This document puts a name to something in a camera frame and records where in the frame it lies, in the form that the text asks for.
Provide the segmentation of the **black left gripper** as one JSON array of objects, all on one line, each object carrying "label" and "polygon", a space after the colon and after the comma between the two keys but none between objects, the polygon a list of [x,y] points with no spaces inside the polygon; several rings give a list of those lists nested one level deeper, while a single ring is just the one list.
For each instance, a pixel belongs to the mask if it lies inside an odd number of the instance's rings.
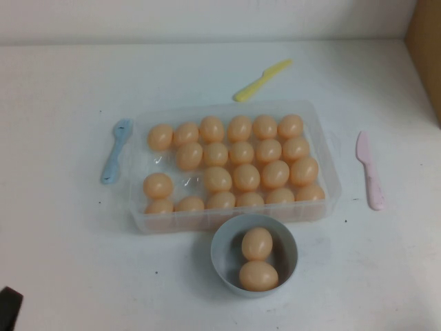
[{"label": "black left gripper", "polygon": [[23,295],[6,286],[0,292],[0,331],[13,331],[23,302]]}]

